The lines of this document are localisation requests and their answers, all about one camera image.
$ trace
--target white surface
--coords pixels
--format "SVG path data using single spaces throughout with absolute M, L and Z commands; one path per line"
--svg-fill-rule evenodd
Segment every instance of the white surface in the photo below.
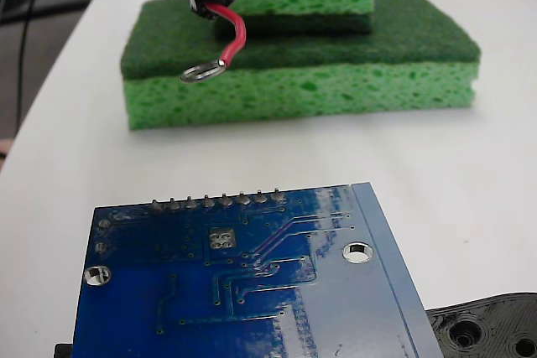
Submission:
M 469 110 L 129 132 L 144 1 L 93 1 L 0 174 L 0 356 L 70 342 L 94 207 L 155 198 L 371 181 L 427 309 L 537 292 L 537 0 L 431 0 L 482 47 Z

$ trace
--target hole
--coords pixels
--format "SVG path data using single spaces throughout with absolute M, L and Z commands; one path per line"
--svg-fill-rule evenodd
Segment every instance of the hole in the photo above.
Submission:
M 463 320 L 451 327 L 450 338 L 459 347 L 468 348 L 481 340 L 482 331 L 477 324 L 469 320 Z
M 523 357 L 534 356 L 537 351 L 537 345 L 530 339 L 522 339 L 514 347 L 514 350 Z
M 351 263 L 367 263 L 373 257 L 373 249 L 367 243 L 349 243 L 343 248 L 343 257 Z
M 84 270 L 84 281 L 90 287 L 101 287 L 107 284 L 112 277 L 112 272 L 106 266 L 93 266 Z

